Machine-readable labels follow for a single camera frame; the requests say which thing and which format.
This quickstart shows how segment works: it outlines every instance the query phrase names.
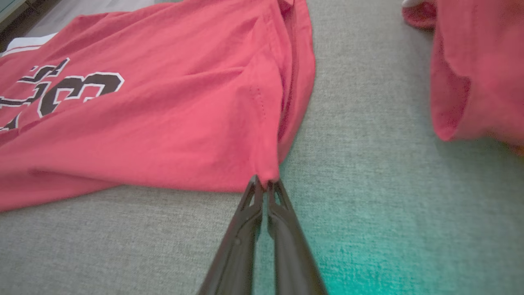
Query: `teal fabric area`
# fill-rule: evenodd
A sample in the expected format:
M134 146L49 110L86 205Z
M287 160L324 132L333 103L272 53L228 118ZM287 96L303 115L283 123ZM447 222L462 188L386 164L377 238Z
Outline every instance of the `teal fabric area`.
M523 294L524 160L441 142L432 34L401 1L308 0L313 95L281 175L331 294ZM274 294L272 243L256 294Z

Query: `gray fabric surface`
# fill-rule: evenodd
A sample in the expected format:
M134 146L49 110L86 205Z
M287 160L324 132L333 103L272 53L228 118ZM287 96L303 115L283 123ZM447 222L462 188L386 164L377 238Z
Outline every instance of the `gray fabric surface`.
M308 0L316 81L281 169L304 233L331 294L522 294L524 161L436 138L432 37L399 2ZM194 294L238 199L118 187L2 213L0 294Z

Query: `garment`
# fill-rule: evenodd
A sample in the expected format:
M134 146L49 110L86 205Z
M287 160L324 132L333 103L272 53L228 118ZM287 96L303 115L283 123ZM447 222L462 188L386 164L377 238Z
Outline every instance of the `garment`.
M276 180L314 80L305 0L79 16L11 49L0 210L119 184L241 192L254 174Z
M409 24L435 28L431 114L437 135L447 141L490 136L524 146L524 2L410 0L405 6Z

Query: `red fabric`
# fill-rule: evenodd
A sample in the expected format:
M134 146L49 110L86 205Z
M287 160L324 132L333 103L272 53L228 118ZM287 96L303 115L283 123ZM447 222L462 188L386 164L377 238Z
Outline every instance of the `red fabric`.
M403 8L403 15L413 26L435 28L431 113L437 135L446 141L491 136L524 146L524 2L426 1Z
M19 81L66 58L55 77ZM122 80L109 93L92 80L107 75ZM119 184L241 192L254 174L277 179L313 79L305 0L79 16L0 58L0 127L16 125L0 131L0 210ZM37 85L46 94L29 104Z

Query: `gray couch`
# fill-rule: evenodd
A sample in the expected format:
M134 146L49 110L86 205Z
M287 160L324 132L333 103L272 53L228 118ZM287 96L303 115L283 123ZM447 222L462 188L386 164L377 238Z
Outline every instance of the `gray couch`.
M316 81L281 175L331 294L523 294L524 160L435 136L431 33L400 0L308 4ZM195 294L239 197L121 186L1 213L0 294Z

